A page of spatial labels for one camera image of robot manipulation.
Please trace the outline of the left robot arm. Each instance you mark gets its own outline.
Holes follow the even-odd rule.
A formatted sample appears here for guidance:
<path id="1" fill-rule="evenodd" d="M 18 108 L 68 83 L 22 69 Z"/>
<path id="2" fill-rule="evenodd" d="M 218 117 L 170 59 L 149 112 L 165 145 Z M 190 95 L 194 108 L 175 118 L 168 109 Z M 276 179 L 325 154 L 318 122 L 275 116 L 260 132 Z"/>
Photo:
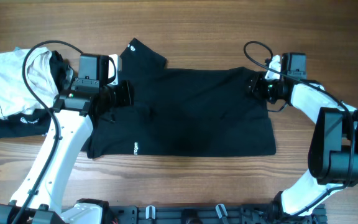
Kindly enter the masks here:
<path id="1" fill-rule="evenodd" d="M 133 105 L 134 87 L 76 87 L 56 97 L 47 137 L 21 186 L 9 203 L 0 203 L 0 223 L 113 223 L 104 200 L 83 198 L 62 209 L 62 199 L 76 158 L 91 136 L 98 116 L 113 107 Z"/>

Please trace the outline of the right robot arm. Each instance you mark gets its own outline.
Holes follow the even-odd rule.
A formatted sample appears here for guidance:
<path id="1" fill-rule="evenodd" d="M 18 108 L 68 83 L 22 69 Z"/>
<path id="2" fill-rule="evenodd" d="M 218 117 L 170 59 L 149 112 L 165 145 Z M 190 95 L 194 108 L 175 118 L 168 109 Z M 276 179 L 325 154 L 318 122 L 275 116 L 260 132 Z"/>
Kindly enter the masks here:
<path id="1" fill-rule="evenodd" d="M 246 92 L 270 103 L 284 100 L 315 124 L 308 170 L 276 194 L 265 213 L 271 222 L 311 217 L 329 196 L 358 184 L 358 109 L 334 99 L 315 80 L 268 80 L 258 73 L 246 81 Z"/>

